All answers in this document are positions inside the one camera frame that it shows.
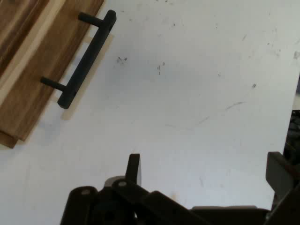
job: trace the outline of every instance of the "black machine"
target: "black machine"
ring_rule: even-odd
[[[61,225],[292,225],[299,224],[300,173],[279,152],[269,152],[266,179],[275,191],[273,209],[255,207],[184,208],[141,184],[139,154],[129,157],[125,176],[109,178],[101,191],[71,191]]]

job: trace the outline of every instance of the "screw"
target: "screw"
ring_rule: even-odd
[[[82,192],[81,192],[82,195],[89,195],[90,194],[90,190],[88,189],[84,189]]]
[[[119,183],[119,187],[124,187],[124,186],[126,186],[127,185],[127,183],[125,182],[125,181],[121,181],[120,183]]]

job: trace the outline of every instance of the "black metal handle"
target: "black metal handle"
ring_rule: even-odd
[[[96,57],[98,56],[99,51],[105,43],[109,32],[113,28],[113,25],[117,20],[117,16],[114,11],[109,10],[104,20],[100,20],[94,16],[85,13],[80,13],[78,15],[78,19],[86,23],[92,24],[94,26],[97,26],[99,27],[99,29],[97,30],[83,57],[81,58],[71,79],[65,86],[55,81],[52,81],[46,77],[41,78],[41,83],[62,91],[62,94],[57,103],[63,109],[68,109],[70,107],[75,95],[77,94],[86,75],[92,67]]]

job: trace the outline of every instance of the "white workbench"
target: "white workbench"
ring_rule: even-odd
[[[298,0],[110,0],[117,22],[71,108],[53,95],[0,146],[2,224],[59,224],[69,192],[142,157],[142,186],[184,206],[269,209],[300,70]],[[96,28],[69,67],[69,80]]]

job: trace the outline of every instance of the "wooden board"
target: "wooden board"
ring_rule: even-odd
[[[64,2],[65,0],[51,0],[46,5],[8,64],[6,70],[3,72],[2,77],[0,77],[0,105],[41,44]]]
[[[0,77],[49,0],[0,0]]]
[[[59,81],[89,25],[79,12],[96,15],[103,0],[66,0],[38,49],[0,106],[0,130],[25,140],[37,122],[53,89],[41,76]]]
[[[17,143],[18,139],[9,136],[3,132],[0,131],[0,143],[9,147],[9,148],[13,148],[15,146],[15,144]]]

